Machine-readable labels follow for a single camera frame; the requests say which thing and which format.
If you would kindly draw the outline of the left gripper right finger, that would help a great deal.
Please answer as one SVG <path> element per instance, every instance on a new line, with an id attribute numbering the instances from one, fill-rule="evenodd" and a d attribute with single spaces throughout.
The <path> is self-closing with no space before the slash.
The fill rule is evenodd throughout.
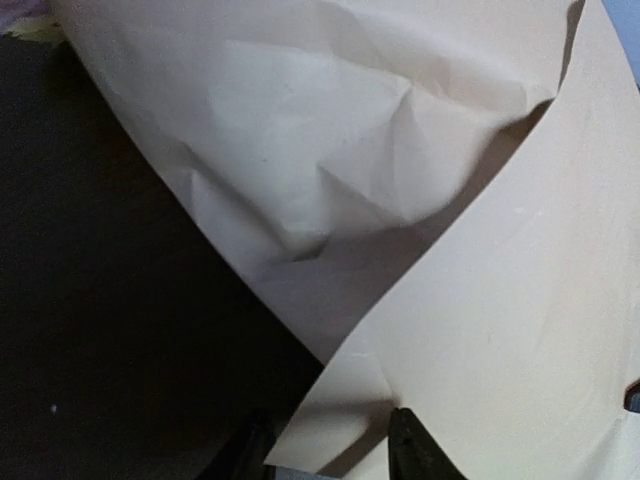
<path id="1" fill-rule="evenodd" d="M 409 408 L 391 412 L 387 450 L 390 480 L 466 480 Z"/>

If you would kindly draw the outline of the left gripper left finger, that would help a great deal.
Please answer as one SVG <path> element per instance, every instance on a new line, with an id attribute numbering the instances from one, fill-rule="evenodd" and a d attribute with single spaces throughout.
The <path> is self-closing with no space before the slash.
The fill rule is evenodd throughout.
<path id="1" fill-rule="evenodd" d="M 276 441 L 271 416 L 254 411 L 236 429 L 196 480 L 264 480 L 275 478 L 265 463 Z"/>

